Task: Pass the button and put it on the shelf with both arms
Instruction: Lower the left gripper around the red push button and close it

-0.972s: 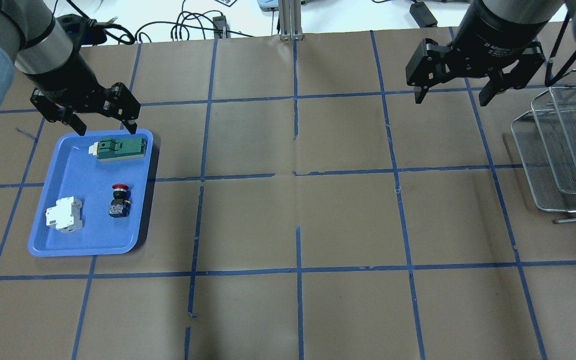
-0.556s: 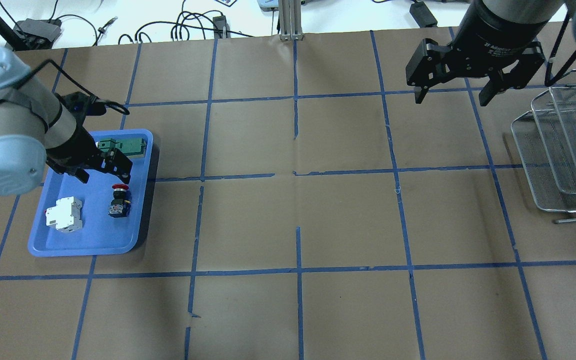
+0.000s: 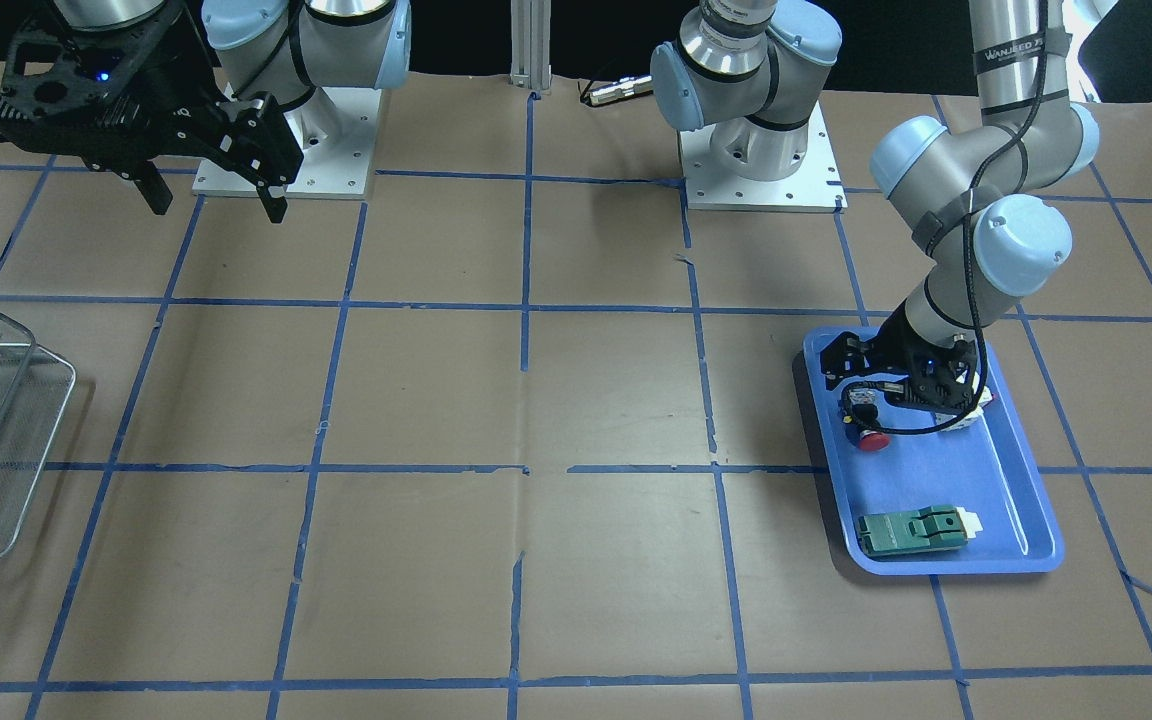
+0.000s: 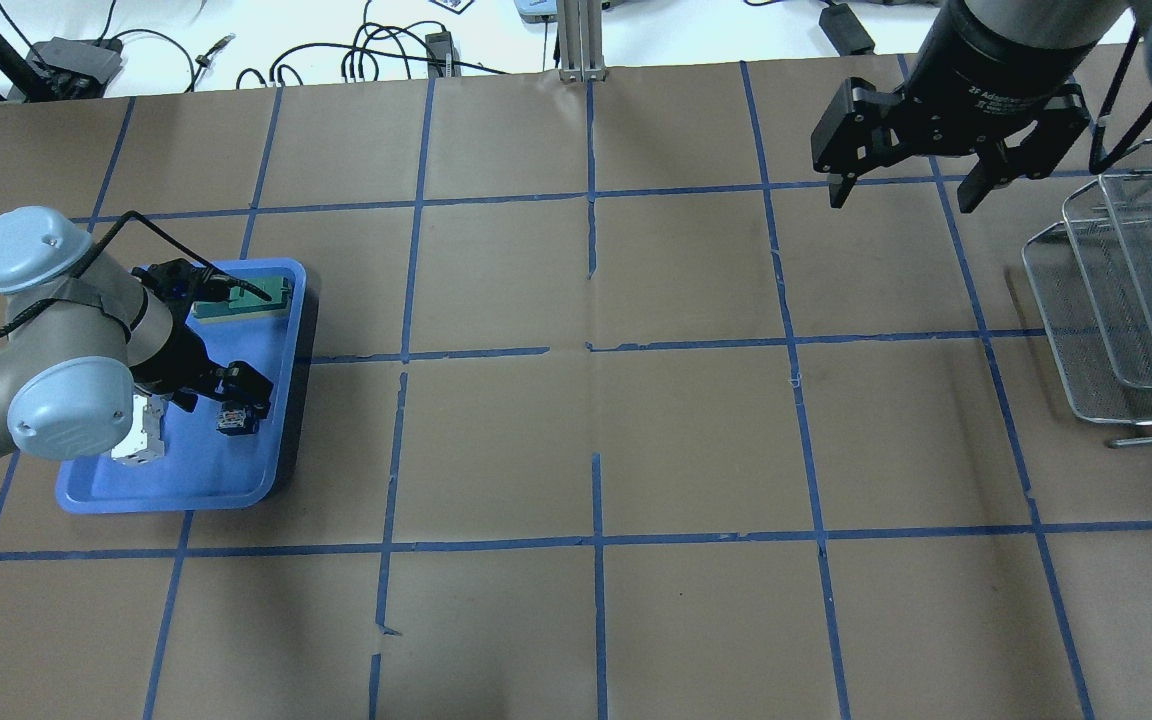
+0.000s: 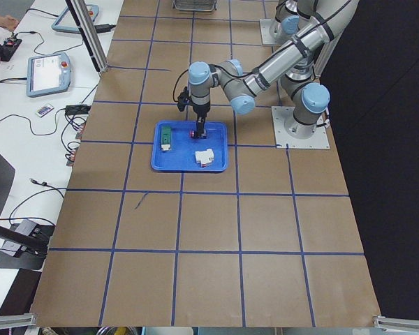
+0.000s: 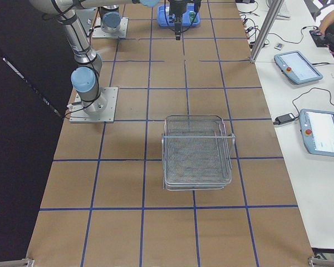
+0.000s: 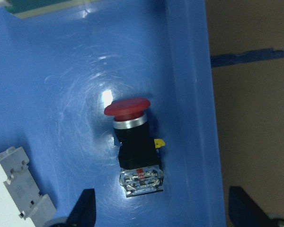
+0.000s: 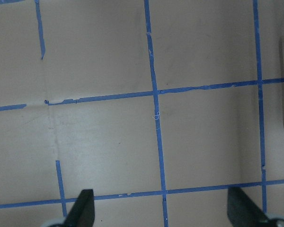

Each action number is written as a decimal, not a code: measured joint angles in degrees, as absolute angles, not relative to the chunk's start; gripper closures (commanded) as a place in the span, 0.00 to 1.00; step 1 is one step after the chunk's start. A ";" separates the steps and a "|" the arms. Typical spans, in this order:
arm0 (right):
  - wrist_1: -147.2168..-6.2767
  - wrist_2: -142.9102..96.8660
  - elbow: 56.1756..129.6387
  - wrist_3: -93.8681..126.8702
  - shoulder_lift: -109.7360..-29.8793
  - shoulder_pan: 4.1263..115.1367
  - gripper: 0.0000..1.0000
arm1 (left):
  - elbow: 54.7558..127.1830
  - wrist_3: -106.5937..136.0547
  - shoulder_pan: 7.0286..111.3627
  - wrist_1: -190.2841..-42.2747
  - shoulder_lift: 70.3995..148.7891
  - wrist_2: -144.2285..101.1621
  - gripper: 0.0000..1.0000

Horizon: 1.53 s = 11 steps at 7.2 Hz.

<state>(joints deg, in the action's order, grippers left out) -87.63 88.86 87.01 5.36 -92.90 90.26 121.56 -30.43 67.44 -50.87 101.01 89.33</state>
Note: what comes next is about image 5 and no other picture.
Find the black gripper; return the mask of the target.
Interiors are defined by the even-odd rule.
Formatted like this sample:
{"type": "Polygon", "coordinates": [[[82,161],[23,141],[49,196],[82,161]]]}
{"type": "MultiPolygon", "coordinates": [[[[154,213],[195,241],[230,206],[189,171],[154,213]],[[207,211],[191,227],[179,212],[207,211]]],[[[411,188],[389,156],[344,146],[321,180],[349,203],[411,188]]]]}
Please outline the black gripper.
{"type": "Polygon", "coordinates": [[[210,111],[210,103],[206,103],[204,105],[193,103],[192,107],[193,107],[193,111],[197,115],[196,137],[204,137],[205,136],[205,120],[207,117],[207,113],[210,111]]]}

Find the person forearm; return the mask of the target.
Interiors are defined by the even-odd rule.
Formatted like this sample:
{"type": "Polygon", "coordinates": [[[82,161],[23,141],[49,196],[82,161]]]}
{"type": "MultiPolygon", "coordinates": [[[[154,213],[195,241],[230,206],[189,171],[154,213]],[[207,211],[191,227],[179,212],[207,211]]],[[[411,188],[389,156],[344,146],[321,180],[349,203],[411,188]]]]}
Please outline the person forearm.
{"type": "Polygon", "coordinates": [[[17,20],[16,18],[10,15],[5,15],[5,16],[0,15],[1,28],[5,28],[9,31],[14,31],[17,28],[19,23],[20,23],[19,20],[17,20]]]}

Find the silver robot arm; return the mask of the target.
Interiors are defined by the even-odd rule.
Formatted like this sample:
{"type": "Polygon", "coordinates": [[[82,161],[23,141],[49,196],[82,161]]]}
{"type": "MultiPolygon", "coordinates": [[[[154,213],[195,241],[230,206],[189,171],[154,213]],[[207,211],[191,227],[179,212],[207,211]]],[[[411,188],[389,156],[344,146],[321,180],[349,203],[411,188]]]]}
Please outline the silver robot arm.
{"type": "Polygon", "coordinates": [[[187,103],[197,115],[193,138],[205,137],[205,120],[210,111],[210,90],[221,87],[238,114],[255,108],[255,98],[280,81],[295,108],[285,122],[286,132],[299,139],[311,137],[320,115],[330,102],[328,89],[315,81],[314,53],[335,40],[348,26],[357,1],[299,1],[297,31],[261,64],[242,72],[236,59],[219,64],[197,61],[189,66],[187,103]]]}
{"type": "Polygon", "coordinates": [[[298,31],[299,18],[297,1],[279,1],[275,8],[275,34],[278,36],[295,34],[298,31]]]}

